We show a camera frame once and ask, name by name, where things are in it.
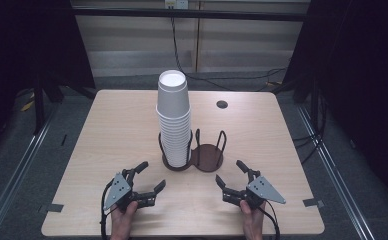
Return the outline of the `black curtain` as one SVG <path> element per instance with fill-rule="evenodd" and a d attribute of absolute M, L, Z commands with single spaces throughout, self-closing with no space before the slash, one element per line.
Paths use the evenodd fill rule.
<path fill-rule="evenodd" d="M 284 81 L 318 86 L 388 187 L 388 0 L 310 0 Z"/>
<path fill-rule="evenodd" d="M 23 89 L 58 102 L 62 85 L 95 86 L 71 9 L 71 0 L 0 0 L 0 131 Z"/>

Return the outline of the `stack of white paper cups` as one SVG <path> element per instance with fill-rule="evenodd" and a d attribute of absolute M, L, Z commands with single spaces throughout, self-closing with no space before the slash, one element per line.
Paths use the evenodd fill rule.
<path fill-rule="evenodd" d="M 156 112 L 160 124 L 160 143 L 167 164 L 181 168 L 189 160 L 191 107 L 186 76 L 167 70 L 159 76 Z"/>

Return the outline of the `black horizontal bar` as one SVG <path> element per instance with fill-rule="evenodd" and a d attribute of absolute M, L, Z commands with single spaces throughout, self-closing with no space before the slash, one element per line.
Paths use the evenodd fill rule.
<path fill-rule="evenodd" d="M 117 9 L 117 8 L 72 8 L 74 15 L 85 16 L 122 16 L 122 17 L 167 17 L 167 18 L 198 18 L 198 19 L 230 19 L 230 20 L 263 20 L 304 22 L 305 14 L 291 13 L 260 13 L 237 11 L 209 10 L 167 10 L 167 9 Z"/>

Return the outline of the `dark brown double cup holder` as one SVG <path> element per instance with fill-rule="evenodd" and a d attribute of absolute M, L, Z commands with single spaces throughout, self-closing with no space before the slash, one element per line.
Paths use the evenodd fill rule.
<path fill-rule="evenodd" d="M 161 141 L 161 135 L 158 135 L 159 147 L 162 152 L 162 162 L 166 168 L 171 171 L 184 171 L 191 166 L 206 173 L 217 171 L 223 164 L 224 151 L 227 143 L 227 135 L 221 130 L 215 145 L 200 143 L 200 130 L 190 133 L 190 139 L 187 143 L 186 156 L 183 158 L 181 166 L 172 166 L 168 154 L 165 152 Z"/>

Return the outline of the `person's left hand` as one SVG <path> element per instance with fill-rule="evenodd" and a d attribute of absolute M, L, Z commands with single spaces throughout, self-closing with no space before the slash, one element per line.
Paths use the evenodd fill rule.
<path fill-rule="evenodd" d="M 129 240 L 137 207 L 138 203 L 132 201 L 125 211 L 117 208 L 111 213 L 112 228 L 110 240 Z"/>

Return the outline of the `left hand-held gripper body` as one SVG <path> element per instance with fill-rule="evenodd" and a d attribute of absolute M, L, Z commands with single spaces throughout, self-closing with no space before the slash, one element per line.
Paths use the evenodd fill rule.
<path fill-rule="evenodd" d="M 157 194 L 154 191 L 137 193 L 133 190 L 133 181 L 127 181 L 129 171 L 118 172 L 111 180 L 111 183 L 107 185 L 107 196 L 102 203 L 102 209 L 104 211 L 112 211 L 116 208 L 125 211 L 132 201 L 138 203 L 138 209 L 155 205 Z"/>

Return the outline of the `grey floor tape piece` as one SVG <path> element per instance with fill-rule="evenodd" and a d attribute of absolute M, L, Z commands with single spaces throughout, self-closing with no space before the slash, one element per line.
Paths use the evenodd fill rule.
<path fill-rule="evenodd" d="M 316 206 L 318 208 L 322 208 L 324 206 L 324 202 L 322 200 L 317 200 L 315 198 L 304 199 L 303 204 L 305 207 Z"/>
<path fill-rule="evenodd" d="M 38 209 L 38 212 L 39 213 L 43 213 L 43 214 L 46 214 L 48 212 L 56 212 L 56 213 L 60 213 L 63 209 L 63 205 L 62 204 L 45 204 L 45 205 L 41 205 Z"/>

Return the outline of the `white wall socket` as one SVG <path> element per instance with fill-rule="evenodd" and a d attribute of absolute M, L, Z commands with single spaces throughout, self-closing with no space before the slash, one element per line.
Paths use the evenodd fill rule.
<path fill-rule="evenodd" d="M 166 9 L 179 9 L 179 10 L 188 10 L 189 1 L 188 0 L 164 0 Z"/>

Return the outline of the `person's right hand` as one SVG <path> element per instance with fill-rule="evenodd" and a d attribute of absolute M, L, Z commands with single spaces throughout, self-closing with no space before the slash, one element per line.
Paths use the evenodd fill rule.
<path fill-rule="evenodd" d="M 262 240 L 264 214 L 259 210 L 252 210 L 246 200 L 240 201 L 243 214 L 243 232 L 246 240 Z"/>

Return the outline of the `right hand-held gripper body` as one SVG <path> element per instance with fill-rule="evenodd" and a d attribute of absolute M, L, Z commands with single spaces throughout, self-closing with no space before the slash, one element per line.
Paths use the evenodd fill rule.
<path fill-rule="evenodd" d="M 252 210 L 257 209 L 266 200 L 285 204 L 285 198 L 273 187 L 273 185 L 260 174 L 259 171 L 247 170 L 248 183 L 244 190 L 228 188 L 221 181 L 222 200 L 240 207 L 240 202 L 245 200 Z"/>

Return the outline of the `dark metal stand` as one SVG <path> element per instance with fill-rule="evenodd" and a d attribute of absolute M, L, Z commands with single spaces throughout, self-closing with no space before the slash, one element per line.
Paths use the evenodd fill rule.
<path fill-rule="evenodd" d="M 311 90 L 311 123 L 312 127 L 314 129 L 314 132 L 317 133 L 319 131 L 319 120 L 318 120 L 318 113 L 319 113 L 319 89 L 318 89 L 318 81 L 316 78 L 313 78 L 312 80 L 312 90 Z"/>
<path fill-rule="evenodd" d="M 35 103 L 35 129 L 34 134 L 37 135 L 45 122 L 44 115 L 44 96 L 42 82 L 39 76 L 34 79 L 34 103 Z"/>

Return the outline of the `metal floor rail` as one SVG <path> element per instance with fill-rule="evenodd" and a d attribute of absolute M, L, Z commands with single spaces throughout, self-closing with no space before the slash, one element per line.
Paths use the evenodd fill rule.
<path fill-rule="evenodd" d="M 307 109 L 304 106 L 300 106 L 298 112 L 360 240 L 376 240 L 367 219 L 347 187 L 332 155 L 312 126 L 311 116 Z"/>
<path fill-rule="evenodd" d="M 11 178 L 0 195 L 0 225 L 10 208 L 18 189 L 22 184 L 22 181 L 33 162 L 33 159 L 35 158 L 49 131 L 51 122 L 55 118 L 56 112 L 56 109 L 51 111 L 45 122 L 42 124 L 39 132 L 31 138 L 28 147 L 26 148 L 23 156 L 20 158 L 19 164 L 11 174 Z"/>

